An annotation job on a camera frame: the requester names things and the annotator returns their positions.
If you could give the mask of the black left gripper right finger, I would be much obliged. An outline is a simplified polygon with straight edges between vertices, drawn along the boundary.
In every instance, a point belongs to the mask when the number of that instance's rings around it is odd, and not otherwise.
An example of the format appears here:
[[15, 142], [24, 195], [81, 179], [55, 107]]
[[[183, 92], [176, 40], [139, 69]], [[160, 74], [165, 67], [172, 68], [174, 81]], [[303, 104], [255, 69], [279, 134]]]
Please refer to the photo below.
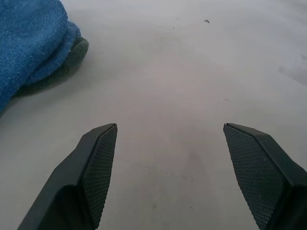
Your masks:
[[307, 172], [268, 134], [223, 127], [237, 183], [261, 230], [307, 228]]

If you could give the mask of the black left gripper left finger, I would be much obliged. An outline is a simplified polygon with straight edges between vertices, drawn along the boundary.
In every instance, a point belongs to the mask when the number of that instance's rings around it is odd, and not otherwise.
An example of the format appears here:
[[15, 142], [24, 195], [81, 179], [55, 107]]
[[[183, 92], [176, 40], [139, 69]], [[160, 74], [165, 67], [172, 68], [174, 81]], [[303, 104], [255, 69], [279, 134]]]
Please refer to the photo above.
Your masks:
[[20, 230], [95, 230], [110, 186], [118, 127], [99, 126], [82, 136], [54, 169]]

